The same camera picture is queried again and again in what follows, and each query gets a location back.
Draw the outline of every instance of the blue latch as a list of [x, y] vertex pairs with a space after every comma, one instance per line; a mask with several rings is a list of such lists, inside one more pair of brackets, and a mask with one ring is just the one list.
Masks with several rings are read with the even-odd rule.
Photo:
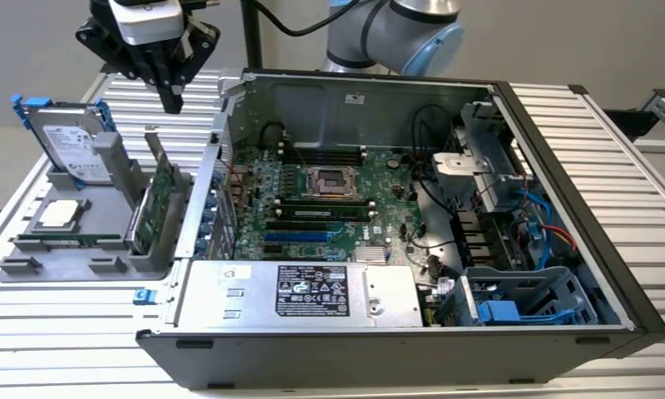
[[539, 226], [535, 221], [527, 223], [527, 231], [530, 232], [533, 241], [542, 239], [542, 233], [539, 233]]
[[51, 105], [51, 99], [47, 97], [30, 97], [22, 102], [23, 106], [38, 106], [43, 108]]
[[102, 126], [107, 131], [116, 131], [114, 128], [112, 116], [110, 115], [108, 104], [106, 104], [102, 98], [98, 98], [95, 100], [95, 108], [98, 108], [98, 111], [100, 111]]
[[16, 116], [22, 120], [23, 128], [31, 130], [31, 124], [28, 123], [28, 118], [26, 117], [26, 114], [23, 113], [22, 109], [22, 95], [14, 94], [10, 100], [11, 100], [11, 110], [15, 112]]
[[152, 289], [139, 288], [134, 291], [132, 305], [144, 306], [155, 305], [154, 297], [156, 296], [156, 291]]
[[477, 306], [477, 315], [483, 323], [519, 322], [519, 312], [513, 301], [485, 301]]

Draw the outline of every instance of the blue clip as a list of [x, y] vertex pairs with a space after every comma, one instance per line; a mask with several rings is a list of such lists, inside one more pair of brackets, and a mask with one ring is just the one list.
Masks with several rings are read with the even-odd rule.
[[22, 120], [22, 126], [26, 130], [31, 130], [31, 123], [28, 122], [28, 118], [26, 117], [26, 114], [23, 113], [22, 109], [22, 95], [20, 94], [14, 94], [11, 96], [11, 110]]
[[95, 100], [95, 108], [100, 111], [102, 126], [107, 131], [116, 131], [114, 128], [112, 116], [110, 115], [108, 104], [106, 104], [102, 98]]
[[132, 296], [132, 305], [144, 306], [144, 305], [155, 305], [154, 296], [156, 295], [156, 291], [152, 289], [139, 288], [134, 291]]
[[23, 101], [22, 105], [44, 108], [51, 105], [51, 99], [47, 97], [30, 97]]

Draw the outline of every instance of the blue cable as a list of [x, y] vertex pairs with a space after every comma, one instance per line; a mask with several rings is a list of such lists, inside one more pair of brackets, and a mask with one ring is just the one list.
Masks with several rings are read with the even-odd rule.
[[[542, 201], [542, 199], [531, 194], [530, 192], [525, 190], [518, 190], [517, 192], [519, 195], [525, 195], [527, 200], [538, 204], [543, 208], [543, 213], [546, 214], [546, 223], [550, 223], [551, 221], [551, 204], [546, 203]], [[534, 267], [534, 270], [542, 270], [543, 266], [546, 265], [546, 261], [550, 258], [550, 247], [551, 247], [551, 234], [549, 231], [543, 231], [543, 249], [542, 249], [542, 256], [539, 257], [539, 261], [537, 262], [537, 266]]]
[[570, 320], [570, 317], [574, 316], [574, 309], [565, 309], [549, 316], [535, 315], [535, 316], [521, 316], [519, 320], [526, 322], [527, 324], [538, 324], [538, 323], [551, 323], [558, 324]]

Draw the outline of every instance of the white wall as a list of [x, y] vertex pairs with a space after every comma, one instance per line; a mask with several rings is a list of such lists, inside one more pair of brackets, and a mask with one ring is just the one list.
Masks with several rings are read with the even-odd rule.
[[[463, 47], [443, 74], [586, 86], [602, 106], [633, 107], [665, 87], [665, 0], [457, 0]], [[267, 0], [301, 28], [326, 16], [323, 0]], [[325, 33], [285, 37], [263, 25], [265, 63], [318, 68]]]

